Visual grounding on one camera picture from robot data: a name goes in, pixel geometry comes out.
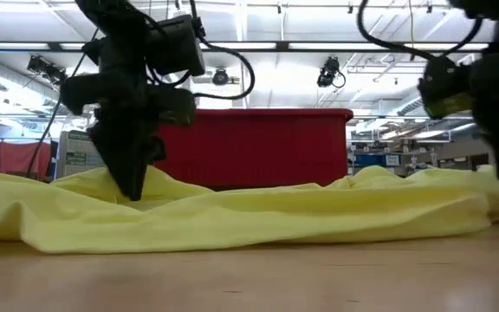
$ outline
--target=red curtain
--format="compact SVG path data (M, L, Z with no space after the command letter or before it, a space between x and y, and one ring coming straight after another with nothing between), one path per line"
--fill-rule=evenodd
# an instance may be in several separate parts
M28 165L36 149L37 143L12 144L0 143L1 173L26 177ZM51 147L43 143L32 167L32 179L44 180L51 158Z

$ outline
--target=red container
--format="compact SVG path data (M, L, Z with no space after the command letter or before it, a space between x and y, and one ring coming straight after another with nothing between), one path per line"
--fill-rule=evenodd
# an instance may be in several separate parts
M347 174L346 109L198 110L189 128L162 126L173 178L213 189L315 182Z

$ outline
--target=wooden table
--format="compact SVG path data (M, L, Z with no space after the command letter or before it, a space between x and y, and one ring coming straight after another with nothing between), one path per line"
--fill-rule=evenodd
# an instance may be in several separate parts
M0 243L0 311L499 312L499 225L383 244L47 256Z

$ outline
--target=yellow fabric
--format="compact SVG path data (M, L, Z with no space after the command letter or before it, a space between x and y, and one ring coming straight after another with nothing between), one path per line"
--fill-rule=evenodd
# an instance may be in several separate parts
M22 239L50 253L442 237L496 220L499 182L490 168L434 169L401 179L370 167L327 187L213 192L150 167L138 203L121 196L104 169L53 185L0 174L0 239Z

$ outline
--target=white sign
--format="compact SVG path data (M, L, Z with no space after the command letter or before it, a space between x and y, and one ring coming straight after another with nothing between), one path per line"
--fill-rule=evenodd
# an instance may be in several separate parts
M398 155L386 155L386 165L387 166L399 166L399 156Z

